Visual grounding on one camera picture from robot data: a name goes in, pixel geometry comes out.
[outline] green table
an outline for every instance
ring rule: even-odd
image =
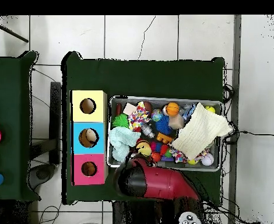
[[[29,75],[37,57],[25,52],[19,58],[0,57],[0,185],[1,200],[38,200],[27,185],[30,154]]]
[[[113,172],[104,185],[71,185],[71,131],[69,112],[70,90],[103,90],[108,98],[114,95],[166,97],[176,99],[198,99],[223,101],[224,59],[213,61],[116,61],[81,59],[76,52],[69,52],[62,60],[62,102],[63,113],[63,199],[72,201],[136,200],[122,197],[112,186]],[[186,171],[203,199],[220,205],[221,171]]]

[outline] gray bin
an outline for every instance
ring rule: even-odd
[[[212,106],[216,110],[216,114],[223,116],[224,111],[223,111],[223,104],[219,101],[209,101],[209,100],[184,100],[184,99],[167,99],[167,98],[149,98],[149,97],[134,97],[134,96],[128,96],[126,98],[122,96],[113,96],[110,99],[109,102],[109,123],[108,123],[108,131],[112,129],[112,120],[114,119],[116,115],[116,105],[117,103],[122,104],[122,109],[124,109],[126,103],[131,103],[134,106],[138,104],[138,102],[150,102],[152,104],[153,110],[154,109],[162,109],[166,104],[169,102],[176,102],[179,106],[183,107],[186,104],[192,105],[193,103],[198,103],[200,102],[203,106]],[[157,133],[155,130],[155,124],[152,124],[151,126],[154,130],[154,133]],[[177,131],[174,130],[169,136],[175,138],[176,137]],[[148,138],[147,136],[143,135],[141,133],[141,138],[152,142],[152,141],[157,141],[156,135],[154,138]],[[189,170],[189,171],[203,171],[203,172],[215,172],[220,169],[220,164],[221,164],[221,138],[217,137],[215,139],[215,144],[211,147],[210,153],[214,157],[214,162],[211,166],[204,166],[202,163],[199,161],[196,165],[190,165],[188,163],[174,163],[174,162],[158,162],[158,166],[162,167],[170,167],[173,169],[178,169],[178,170]],[[107,163],[111,167],[118,167],[120,166],[120,162],[115,160],[112,157],[112,151],[113,151],[113,146],[110,144],[109,137],[108,137],[108,143],[107,143],[107,154],[108,154],[108,159]]]

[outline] light blue cloth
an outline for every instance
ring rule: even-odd
[[[124,162],[130,148],[136,145],[140,132],[133,132],[125,127],[115,127],[109,132],[110,144],[113,146],[112,156],[119,162]]]

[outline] white knit towel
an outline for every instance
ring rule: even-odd
[[[230,131],[232,129],[223,116],[207,111],[199,102],[189,123],[179,132],[171,146],[192,160],[216,137],[222,137]]]

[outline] orange ball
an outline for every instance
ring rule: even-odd
[[[178,114],[178,111],[180,110],[180,107],[175,102],[170,102],[166,107],[166,112],[169,116],[175,116]]]
[[[161,161],[161,155],[158,152],[153,152],[152,153],[152,158],[155,162]]]

